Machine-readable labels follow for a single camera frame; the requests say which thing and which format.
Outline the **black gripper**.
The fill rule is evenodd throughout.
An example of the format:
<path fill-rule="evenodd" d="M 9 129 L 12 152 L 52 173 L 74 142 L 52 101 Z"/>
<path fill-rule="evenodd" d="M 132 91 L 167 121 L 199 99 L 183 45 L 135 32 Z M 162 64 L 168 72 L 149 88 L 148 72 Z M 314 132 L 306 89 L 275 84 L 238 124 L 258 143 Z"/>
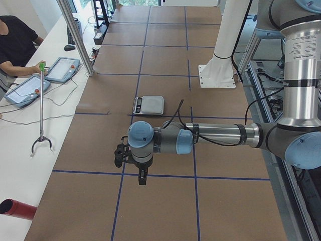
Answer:
<path fill-rule="evenodd" d="M 148 174 L 148 168 L 152 165 L 152 160 L 143 163 L 134 161 L 134 164 L 138 168 L 139 185 L 146 185 L 146 176 Z"/>

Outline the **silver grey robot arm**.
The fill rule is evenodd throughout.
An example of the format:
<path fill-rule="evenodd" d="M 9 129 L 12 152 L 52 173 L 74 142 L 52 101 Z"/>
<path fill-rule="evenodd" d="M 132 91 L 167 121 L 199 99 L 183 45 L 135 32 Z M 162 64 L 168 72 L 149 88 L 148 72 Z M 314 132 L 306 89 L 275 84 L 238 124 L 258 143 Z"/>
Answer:
<path fill-rule="evenodd" d="M 155 153 L 188 154 L 199 142 L 264 149 L 301 169 L 320 166 L 320 1 L 260 1 L 257 23 L 285 37 L 282 117 L 272 124 L 242 125 L 170 120 L 155 128 L 134 122 L 127 143 L 115 151 L 117 167 L 134 164 L 145 185 Z"/>

